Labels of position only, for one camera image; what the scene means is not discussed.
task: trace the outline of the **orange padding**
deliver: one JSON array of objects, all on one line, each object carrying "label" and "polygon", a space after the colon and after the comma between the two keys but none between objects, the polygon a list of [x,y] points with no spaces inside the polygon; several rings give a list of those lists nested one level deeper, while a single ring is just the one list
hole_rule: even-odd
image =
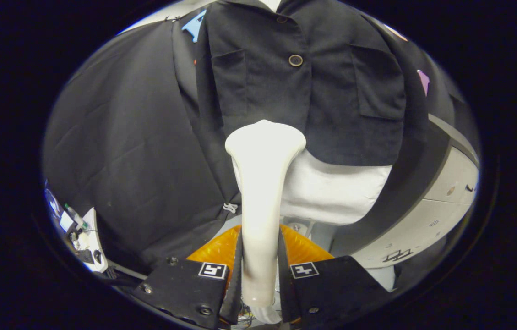
[{"label": "orange padding", "polygon": [[283,238],[285,238],[289,265],[334,259],[333,255],[305,236],[292,230],[292,228],[281,225],[281,230],[283,231]]},{"label": "orange padding", "polygon": [[[225,264],[228,265],[230,270],[233,269],[240,229],[241,226],[238,225],[227,230],[199,248],[192,255],[187,257],[187,260],[197,261],[199,263]],[[281,230],[283,232],[283,238],[285,239],[289,265],[334,259],[333,255],[308,240],[305,236],[292,230],[292,228],[281,225]]]},{"label": "orange padding", "polygon": [[228,282],[232,276],[232,269],[234,269],[234,258],[236,256],[236,244],[238,242],[238,235],[240,234],[241,226],[238,225],[230,230],[227,230],[220,236],[207,242],[200,247],[192,255],[187,257],[187,260],[197,261],[198,263],[213,263],[224,264],[229,267]]}]

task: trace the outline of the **pink tag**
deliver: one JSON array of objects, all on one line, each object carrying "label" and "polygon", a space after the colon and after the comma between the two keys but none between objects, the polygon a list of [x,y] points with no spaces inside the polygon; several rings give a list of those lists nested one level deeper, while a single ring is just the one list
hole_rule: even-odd
[{"label": "pink tag", "polygon": [[421,78],[421,84],[423,85],[423,90],[425,90],[425,96],[427,96],[427,88],[430,87],[430,78],[423,73],[421,70],[417,70],[417,73],[419,73],[419,78]]}]

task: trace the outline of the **black sticker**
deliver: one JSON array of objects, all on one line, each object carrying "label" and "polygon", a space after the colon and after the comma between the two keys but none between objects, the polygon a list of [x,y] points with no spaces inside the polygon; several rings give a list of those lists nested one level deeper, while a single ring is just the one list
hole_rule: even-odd
[{"label": "black sticker", "polygon": [[225,267],[226,265],[222,264],[203,263],[199,271],[199,276],[220,278],[223,280],[225,277]]},{"label": "black sticker", "polygon": [[291,272],[295,279],[319,275],[313,263],[291,265]]}]

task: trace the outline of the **blue tag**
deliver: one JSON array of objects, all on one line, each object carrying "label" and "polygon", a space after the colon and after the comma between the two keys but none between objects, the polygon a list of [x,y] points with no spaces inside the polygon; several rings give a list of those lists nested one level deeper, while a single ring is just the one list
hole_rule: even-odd
[{"label": "blue tag", "polygon": [[197,42],[197,36],[199,35],[199,29],[201,28],[201,21],[207,10],[204,10],[183,26],[181,30],[187,30],[193,35],[193,42]]},{"label": "blue tag", "polygon": [[63,208],[61,204],[57,201],[53,193],[51,192],[51,187],[49,186],[49,182],[44,182],[44,197],[47,200],[47,206],[49,207],[49,213],[51,215],[51,220],[59,223],[63,215]]}]

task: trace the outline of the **screw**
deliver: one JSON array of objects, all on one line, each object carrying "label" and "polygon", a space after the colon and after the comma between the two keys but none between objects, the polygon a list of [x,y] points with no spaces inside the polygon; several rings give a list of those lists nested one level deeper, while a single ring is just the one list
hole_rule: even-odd
[{"label": "screw", "polygon": [[175,257],[167,258],[167,263],[169,263],[169,265],[171,265],[171,266],[175,266],[178,262],[179,262],[179,259],[177,259]]},{"label": "screw", "polygon": [[142,285],[142,289],[143,289],[146,293],[148,293],[148,294],[152,294],[152,287],[151,287],[149,284],[147,284],[147,283],[143,284],[143,285]]},{"label": "screw", "polygon": [[203,315],[211,315],[213,313],[212,309],[210,309],[209,307],[202,307],[200,310],[199,310],[199,313],[203,314]]}]

